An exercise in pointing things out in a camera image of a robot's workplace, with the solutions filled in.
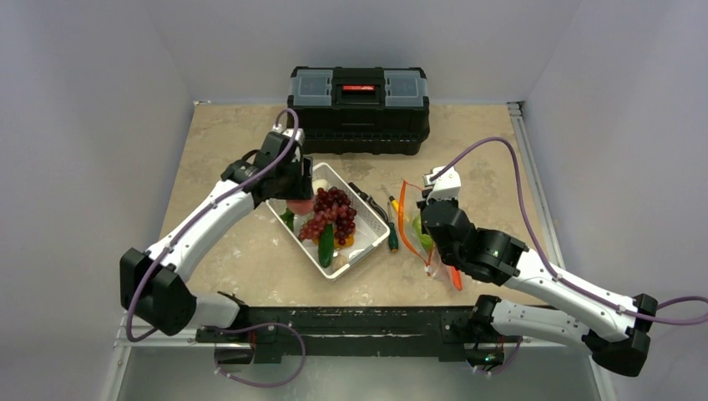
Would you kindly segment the orange plastic carrot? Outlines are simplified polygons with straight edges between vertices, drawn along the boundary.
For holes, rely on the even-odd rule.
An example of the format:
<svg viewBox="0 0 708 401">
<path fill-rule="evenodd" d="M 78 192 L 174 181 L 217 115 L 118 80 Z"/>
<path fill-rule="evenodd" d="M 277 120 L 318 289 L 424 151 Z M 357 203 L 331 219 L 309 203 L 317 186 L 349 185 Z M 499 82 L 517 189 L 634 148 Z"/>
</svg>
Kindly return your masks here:
<svg viewBox="0 0 708 401">
<path fill-rule="evenodd" d="M 454 288 L 458 291 L 462 291 L 463 290 L 463 282 L 462 282 L 460 272 L 456 268 L 451 266 L 451 267 L 449 267 L 449 273 L 450 273 L 451 281 L 452 281 Z"/>
</svg>

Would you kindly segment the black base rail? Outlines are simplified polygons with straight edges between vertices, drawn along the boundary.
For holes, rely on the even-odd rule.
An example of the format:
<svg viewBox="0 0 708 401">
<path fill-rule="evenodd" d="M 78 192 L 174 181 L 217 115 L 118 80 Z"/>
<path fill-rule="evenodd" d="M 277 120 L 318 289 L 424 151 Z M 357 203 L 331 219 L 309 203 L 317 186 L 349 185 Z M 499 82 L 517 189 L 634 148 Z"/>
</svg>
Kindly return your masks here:
<svg viewBox="0 0 708 401">
<path fill-rule="evenodd" d="M 506 345 L 473 306 L 246 307 L 226 329 L 198 330 L 199 343 L 243 343 L 227 363 L 279 363 L 285 356 L 436 358 L 481 363 L 484 344 Z"/>
</svg>

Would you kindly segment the dark green cucumber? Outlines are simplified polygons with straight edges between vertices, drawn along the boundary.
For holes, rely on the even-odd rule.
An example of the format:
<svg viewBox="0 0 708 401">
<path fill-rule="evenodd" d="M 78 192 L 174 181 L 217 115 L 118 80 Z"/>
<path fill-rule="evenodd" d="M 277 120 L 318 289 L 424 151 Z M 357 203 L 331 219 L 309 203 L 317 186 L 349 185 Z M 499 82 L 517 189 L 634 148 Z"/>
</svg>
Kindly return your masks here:
<svg viewBox="0 0 708 401">
<path fill-rule="evenodd" d="M 327 224 L 324 226 L 318 238 L 317 245 L 317 256 L 319 265 L 323 269 L 327 269 L 332 264 L 335 251 L 334 227 L 332 224 Z"/>
</svg>

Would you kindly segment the clear zip top bag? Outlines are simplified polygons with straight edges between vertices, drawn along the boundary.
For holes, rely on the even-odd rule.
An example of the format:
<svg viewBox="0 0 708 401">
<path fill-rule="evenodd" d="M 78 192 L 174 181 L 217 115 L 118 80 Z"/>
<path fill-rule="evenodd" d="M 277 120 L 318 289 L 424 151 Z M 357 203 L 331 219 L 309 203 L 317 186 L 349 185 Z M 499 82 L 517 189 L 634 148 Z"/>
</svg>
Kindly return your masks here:
<svg viewBox="0 0 708 401">
<path fill-rule="evenodd" d="M 456 291 L 462 291 L 460 274 L 451 266 L 442 263 L 432 238 L 422 230 L 421 212 L 417 207 L 417 202 L 422 199 L 422 188 L 404 180 L 395 195 L 398 204 L 395 220 L 399 240 L 420 261 L 427 277 L 438 280 Z"/>
</svg>

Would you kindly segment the green handled screwdriver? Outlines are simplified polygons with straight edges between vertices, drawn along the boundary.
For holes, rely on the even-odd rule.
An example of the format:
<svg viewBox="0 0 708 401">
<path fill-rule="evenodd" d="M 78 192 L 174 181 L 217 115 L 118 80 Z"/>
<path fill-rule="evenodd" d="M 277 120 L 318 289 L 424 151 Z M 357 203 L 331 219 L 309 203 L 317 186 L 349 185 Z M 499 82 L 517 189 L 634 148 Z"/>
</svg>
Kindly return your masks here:
<svg viewBox="0 0 708 401">
<path fill-rule="evenodd" d="M 392 209 L 392 204 L 390 201 L 387 202 L 387 226 L 389 228 L 389 236 L 387 239 L 387 244 L 389 251 L 396 253 L 399 250 L 399 242 L 397 237 L 397 229 L 393 220 L 394 214 Z"/>
</svg>

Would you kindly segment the aluminium table edge rail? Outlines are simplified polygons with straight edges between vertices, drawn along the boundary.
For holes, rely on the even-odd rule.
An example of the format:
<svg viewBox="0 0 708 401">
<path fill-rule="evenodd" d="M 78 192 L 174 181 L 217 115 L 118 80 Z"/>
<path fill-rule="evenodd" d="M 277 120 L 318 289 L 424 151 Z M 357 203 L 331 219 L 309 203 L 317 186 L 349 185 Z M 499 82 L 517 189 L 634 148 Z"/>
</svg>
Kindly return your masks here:
<svg viewBox="0 0 708 401">
<path fill-rule="evenodd" d="M 542 226 L 542 232 L 546 242 L 546 250 L 549 252 L 549 259 L 553 264 L 564 269 L 565 265 L 562 251 L 559 247 L 554 222 L 545 197 L 544 188 L 539 177 L 534 154 L 530 146 L 528 132 L 523 120 L 522 103 L 509 102 L 507 103 L 507 109 L 519 147 L 519 152 L 523 160 L 526 176 L 531 188 L 532 197 L 534 198 L 535 208 Z"/>
</svg>

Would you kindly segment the pink peach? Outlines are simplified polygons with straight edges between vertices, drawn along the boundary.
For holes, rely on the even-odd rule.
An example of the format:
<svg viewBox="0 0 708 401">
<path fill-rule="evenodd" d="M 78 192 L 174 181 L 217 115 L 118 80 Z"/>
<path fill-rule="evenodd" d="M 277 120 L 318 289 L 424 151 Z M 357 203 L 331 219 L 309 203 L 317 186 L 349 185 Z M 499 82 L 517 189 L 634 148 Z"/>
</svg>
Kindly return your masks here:
<svg viewBox="0 0 708 401">
<path fill-rule="evenodd" d="M 297 216 L 305 216 L 313 212 L 315 201 L 309 200 L 288 200 L 286 207 Z"/>
</svg>

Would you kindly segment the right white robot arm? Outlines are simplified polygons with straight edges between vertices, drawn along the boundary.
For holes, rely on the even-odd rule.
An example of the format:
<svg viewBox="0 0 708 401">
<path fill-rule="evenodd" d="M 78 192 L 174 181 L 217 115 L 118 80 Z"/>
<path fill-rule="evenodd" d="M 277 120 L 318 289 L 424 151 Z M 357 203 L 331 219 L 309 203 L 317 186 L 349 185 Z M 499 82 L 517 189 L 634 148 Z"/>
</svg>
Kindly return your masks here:
<svg viewBox="0 0 708 401">
<path fill-rule="evenodd" d="M 478 299 L 471 334 L 539 338 L 588 353 L 600 367 L 625 377 L 640 374 L 649 355 L 650 319 L 658 308 L 647 294 L 611 292 L 544 264 L 541 255 L 503 231 L 477 228 L 455 200 L 417 202 L 422 230 L 442 262 L 472 279 L 508 287 L 548 304 L 522 307 L 498 297 Z"/>
</svg>

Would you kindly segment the yellow handled screwdriver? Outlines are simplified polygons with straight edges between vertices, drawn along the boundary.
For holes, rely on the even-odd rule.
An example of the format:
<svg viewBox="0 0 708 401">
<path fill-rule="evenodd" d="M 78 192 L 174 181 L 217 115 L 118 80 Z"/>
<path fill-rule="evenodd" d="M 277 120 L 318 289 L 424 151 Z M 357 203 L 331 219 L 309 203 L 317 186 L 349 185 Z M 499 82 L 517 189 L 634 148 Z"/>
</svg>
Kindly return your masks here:
<svg viewBox="0 0 708 401">
<path fill-rule="evenodd" d="M 405 210 L 401 206 L 401 203 L 399 202 L 398 198 L 396 198 L 396 196 L 394 196 L 385 185 L 382 185 L 382 189 L 386 193 L 387 198 L 388 198 L 388 203 L 389 203 L 390 207 L 392 208 L 392 213 L 391 213 L 392 218 L 394 220 L 397 220 L 398 217 L 400 216 L 405 222 L 409 222 L 410 219 L 408 217 L 408 214 L 405 212 Z"/>
</svg>

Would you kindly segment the green cabbage head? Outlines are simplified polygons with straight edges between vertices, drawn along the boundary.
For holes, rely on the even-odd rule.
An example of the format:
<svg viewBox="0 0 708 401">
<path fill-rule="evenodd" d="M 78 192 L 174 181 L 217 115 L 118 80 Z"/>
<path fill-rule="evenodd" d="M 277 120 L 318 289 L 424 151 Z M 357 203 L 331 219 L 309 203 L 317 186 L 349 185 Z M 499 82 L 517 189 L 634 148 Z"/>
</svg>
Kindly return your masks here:
<svg viewBox="0 0 708 401">
<path fill-rule="evenodd" d="M 420 215 L 416 215 L 412 220 L 412 227 L 416 233 L 417 239 L 420 242 L 423 250 L 429 253 L 432 250 L 432 238 L 422 231 L 422 219 Z"/>
</svg>

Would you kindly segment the black plastic toolbox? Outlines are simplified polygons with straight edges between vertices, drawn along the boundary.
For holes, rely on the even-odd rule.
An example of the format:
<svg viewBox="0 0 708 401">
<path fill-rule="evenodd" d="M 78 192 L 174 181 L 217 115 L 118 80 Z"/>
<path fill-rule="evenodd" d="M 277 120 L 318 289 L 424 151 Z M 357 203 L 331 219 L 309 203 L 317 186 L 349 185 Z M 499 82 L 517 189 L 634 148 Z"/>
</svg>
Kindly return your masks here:
<svg viewBox="0 0 708 401">
<path fill-rule="evenodd" d="M 419 67 L 298 66 L 287 105 L 299 117 L 307 154 L 416 155 L 431 131 Z"/>
</svg>

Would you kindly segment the white plastic basket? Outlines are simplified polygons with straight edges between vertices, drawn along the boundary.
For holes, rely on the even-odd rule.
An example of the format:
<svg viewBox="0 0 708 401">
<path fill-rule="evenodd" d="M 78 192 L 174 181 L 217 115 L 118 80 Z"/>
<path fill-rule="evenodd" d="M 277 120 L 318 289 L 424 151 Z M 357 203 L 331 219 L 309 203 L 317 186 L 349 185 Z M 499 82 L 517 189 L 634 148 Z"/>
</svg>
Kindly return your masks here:
<svg viewBox="0 0 708 401">
<path fill-rule="evenodd" d="M 338 175 L 327 163 L 320 163 L 313 168 L 314 179 L 326 179 L 331 187 L 343 189 L 352 201 L 353 207 L 358 210 L 355 222 L 354 245 L 347 248 L 335 249 L 332 264 L 327 269 L 320 267 L 317 256 L 318 246 L 311 240 L 300 241 L 297 233 L 303 223 L 314 216 L 314 212 L 305 216 L 297 216 L 286 207 L 283 200 L 269 200 L 266 205 L 277 221 L 285 228 L 287 234 L 295 240 L 315 268 L 327 279 L 335 280 L 343 273 L 351 270 L 363 257 L 369 255 L 378 246 L 387 242 L 389 228 L 382 218 Z"/>
</svg>

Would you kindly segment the red grape bunch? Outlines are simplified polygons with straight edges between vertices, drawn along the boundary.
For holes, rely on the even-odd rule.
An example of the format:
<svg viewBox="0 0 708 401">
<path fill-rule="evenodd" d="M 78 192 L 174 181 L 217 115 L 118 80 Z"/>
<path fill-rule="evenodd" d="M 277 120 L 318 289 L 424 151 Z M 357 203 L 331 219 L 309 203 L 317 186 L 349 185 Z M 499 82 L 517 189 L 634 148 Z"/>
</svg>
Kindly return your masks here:
<svg viewBox="0 0 708 401">
<path fill-rule="evenodd" d="M 318 236 L 325 225 L 332 224 L 334 231 L 341 236 L 348 236 L 357 230 L 355 217 L 358 210 L 353 207 L 350 196 L 335 186 L 322 191 L 315 197 L 314 216 L 307 219 L 297 233 L 300 241 Z"/>
</svg>

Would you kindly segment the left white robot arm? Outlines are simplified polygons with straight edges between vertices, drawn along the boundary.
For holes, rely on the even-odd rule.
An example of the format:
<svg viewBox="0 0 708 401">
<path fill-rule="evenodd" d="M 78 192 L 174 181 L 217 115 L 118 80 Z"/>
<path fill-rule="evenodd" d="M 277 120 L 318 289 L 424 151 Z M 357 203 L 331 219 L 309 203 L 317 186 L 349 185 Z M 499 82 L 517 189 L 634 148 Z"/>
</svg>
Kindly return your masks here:
<svg viewBox="0 0 708 401">
<path fill-rule="evenodd" d="M 151 332 L 173 336 L 187 327 L 216 327 L 227 341 L 246 336 L 249 319 L 228 295 L 193 294 L 186 286 L 211 248 L 239 220 L 270 199 L 307 201 L 313 196 L 312 159 L 304 156 L 302 129 L 277 124 L 253 161 L 228 165 L 214 189 L 167 236 L 145 251 L 128 249 L 119 262 L 120 301 L 128 313 L 125 332 L 132 342 L 138 317 Z"/>
</svg>

